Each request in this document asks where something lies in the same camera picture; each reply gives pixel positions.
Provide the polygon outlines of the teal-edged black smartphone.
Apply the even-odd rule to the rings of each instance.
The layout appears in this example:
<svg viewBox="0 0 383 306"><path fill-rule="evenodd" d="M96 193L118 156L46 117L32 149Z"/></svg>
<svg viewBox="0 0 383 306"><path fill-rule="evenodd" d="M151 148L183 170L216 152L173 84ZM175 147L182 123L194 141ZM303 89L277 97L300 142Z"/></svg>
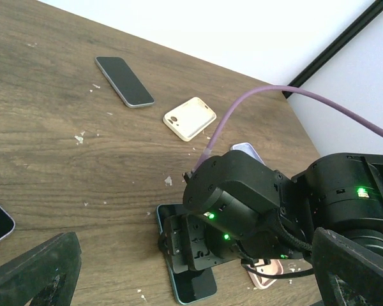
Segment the teal-edged black smartphone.
<svg viewBox="0 0 383 306"><path fill-rule="evenodd" d="M163 223L167 217L184 213L182 204L161 204L156 208L156 220L159 234L163 233ZM187 270L173 273L166 254L163 255L167 266L174 298L181 305L188 305L213 296L217 292L217 284L211 268L201 271Z"/></svg>

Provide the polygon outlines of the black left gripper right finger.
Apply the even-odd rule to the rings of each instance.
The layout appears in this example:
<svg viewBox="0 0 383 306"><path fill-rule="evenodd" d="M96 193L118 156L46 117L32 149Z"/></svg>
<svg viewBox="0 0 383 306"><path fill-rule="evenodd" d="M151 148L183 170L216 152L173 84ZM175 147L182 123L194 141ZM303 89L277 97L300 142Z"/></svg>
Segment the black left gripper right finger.
<svg viewBox="0 0 383 306"><path fill-rule="evenodd" d="M383 305L383 257L331 230L317 228L312 266L315 305Z"/></svg>

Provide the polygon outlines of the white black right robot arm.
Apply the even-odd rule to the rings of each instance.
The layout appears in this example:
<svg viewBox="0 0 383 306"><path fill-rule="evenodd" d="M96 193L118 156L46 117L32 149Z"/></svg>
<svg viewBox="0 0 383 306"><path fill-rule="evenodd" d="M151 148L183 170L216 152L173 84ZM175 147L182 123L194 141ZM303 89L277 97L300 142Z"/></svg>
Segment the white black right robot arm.
<svg viewBox="0 0 383 306"><path fill-rule="evenodd" d="M180 204L160 205L159 250L174 273L235 259L306 259L318 228L383 257L383 155L337 153L286 177L239 150L185 175Z"/></svg>

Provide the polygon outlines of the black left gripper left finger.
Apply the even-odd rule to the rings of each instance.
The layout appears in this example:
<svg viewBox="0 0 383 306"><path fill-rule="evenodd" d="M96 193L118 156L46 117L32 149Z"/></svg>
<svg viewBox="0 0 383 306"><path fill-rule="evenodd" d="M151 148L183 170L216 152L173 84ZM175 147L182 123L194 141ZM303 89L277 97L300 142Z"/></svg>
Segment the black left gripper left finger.
<svg viewBox="0 0 383 306"><path fill-rule="evenodd" d="M70 305L81 269L76 233L60 233L0 266L0 305Z"/></svg>

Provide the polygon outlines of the lilac phone case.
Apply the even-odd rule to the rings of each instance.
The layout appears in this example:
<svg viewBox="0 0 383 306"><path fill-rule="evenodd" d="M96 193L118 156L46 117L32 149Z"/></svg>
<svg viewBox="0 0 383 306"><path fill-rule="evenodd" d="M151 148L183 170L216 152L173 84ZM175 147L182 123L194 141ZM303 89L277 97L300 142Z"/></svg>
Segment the lilac phone case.
<svg viewBox="0 0 383 306"><path fill-rule="evenodd" d="M253 145L248 142L233 144L230 147L230 150L238 150L244 152L245 154L257 160L258 162L265 164L262 158L257 153L257 151L254 149Z"/></svg>

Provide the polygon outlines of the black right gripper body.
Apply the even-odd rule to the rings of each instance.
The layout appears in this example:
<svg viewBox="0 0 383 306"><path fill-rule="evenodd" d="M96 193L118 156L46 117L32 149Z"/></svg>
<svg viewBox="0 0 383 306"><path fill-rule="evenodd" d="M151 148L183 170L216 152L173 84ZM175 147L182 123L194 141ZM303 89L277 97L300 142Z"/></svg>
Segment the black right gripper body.
<svg viewBox="0 0 383 306"><path fill-rule="evenodd" d="M175 274L202 271L241 258L237 240L188 214L164 218L158 245Z"/></svg>

